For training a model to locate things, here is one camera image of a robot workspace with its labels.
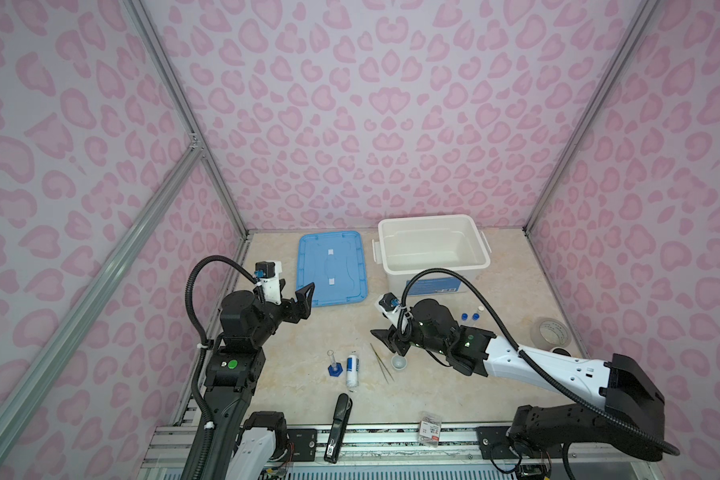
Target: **white label on plastic box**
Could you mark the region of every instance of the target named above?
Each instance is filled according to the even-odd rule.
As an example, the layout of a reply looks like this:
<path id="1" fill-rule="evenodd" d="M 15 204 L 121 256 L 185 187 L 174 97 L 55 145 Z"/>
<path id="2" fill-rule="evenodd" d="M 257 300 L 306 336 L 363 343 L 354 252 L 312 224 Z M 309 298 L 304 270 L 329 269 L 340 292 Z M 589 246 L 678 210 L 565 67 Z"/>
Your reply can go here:
<path id="1" fill-rule="evenodd" d="M 418 434 L 425 438 L 431 438 L 437 442 L 440 441 L 440 427 L 430 422 L 422 420 L 422 423 L 418 428 Z"/>

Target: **pink heart patterned wallpaper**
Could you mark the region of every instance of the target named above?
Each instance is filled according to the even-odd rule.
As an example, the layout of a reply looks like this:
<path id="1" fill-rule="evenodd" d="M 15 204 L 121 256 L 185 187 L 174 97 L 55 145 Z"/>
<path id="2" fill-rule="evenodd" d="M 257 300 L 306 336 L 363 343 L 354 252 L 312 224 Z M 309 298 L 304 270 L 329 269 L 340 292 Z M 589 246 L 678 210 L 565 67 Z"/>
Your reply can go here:
<path id="1" fill-rule="evenodd" d="M 524 225 L 637 0 L 147 0 L 250 228 Z"/>
<path id="2" fill-rule="evenodd" d="M 198 165 L 112 300 L 48 393 L 0 471 L 20 478 L 134 478 L 156 426 L 170 420 L 198 342 L 186 278 L 240 238 Z M 200 273 L 194 304 L 207 325 L 229 267 Z"/>
<path id="3" fill-rule="evenodd" d="M 0 404 L 188 138 L 117 0 L 0 0 Z"/>
<path id="4" fill-rule="evenodd" d="M 672 0 L 533 233 L 589 353 L 640 362 L 682 456 L 720 479 L 720 0 Z"/>

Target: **white bottle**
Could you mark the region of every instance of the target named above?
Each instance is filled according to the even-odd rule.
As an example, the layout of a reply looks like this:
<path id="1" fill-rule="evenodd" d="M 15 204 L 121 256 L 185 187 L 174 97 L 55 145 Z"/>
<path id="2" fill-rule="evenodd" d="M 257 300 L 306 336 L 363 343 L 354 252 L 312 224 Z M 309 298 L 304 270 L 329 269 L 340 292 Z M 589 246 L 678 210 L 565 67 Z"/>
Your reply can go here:
<path id="1" fill-rule="evenodd" d="M 347 357 L 347 388 L 354 389 L 360 385 L 358 370 L 360 370 L 360 359 L 357 352 L 352 352 Z"/>

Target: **blue plastic lid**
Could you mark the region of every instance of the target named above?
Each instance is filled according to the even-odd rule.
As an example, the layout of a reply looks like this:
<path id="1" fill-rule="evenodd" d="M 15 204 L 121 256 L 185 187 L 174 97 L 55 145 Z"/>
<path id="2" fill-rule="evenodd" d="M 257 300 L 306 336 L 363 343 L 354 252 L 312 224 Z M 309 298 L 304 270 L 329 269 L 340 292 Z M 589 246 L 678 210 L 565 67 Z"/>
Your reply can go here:
<path id="1" fill-rule="evenodd" d="M 296 289 L 315 282 L 312 306 L 361 302 L 368 296 L 365 255 L 357 232 L 305 235 L 298 242 Z"/>

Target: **storage bin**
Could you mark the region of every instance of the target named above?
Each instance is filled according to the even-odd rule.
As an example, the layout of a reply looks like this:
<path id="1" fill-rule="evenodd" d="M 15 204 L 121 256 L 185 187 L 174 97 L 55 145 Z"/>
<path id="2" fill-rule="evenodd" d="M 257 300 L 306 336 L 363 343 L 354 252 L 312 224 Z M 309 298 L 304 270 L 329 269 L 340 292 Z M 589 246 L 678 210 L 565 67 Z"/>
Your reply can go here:
<path id="1" fill-rule="evenodd" d="M 474 280 L 490 265 L 490 245 L 468 215 L 390 218 L 378 223 L 379 242 L 373 259 L 384 265 L 389 291 L 400 297 L 415 274 L 440 266 Z M 447 274 L 417 280 L 409 295 L 456 293 L 468 290 Z"/>

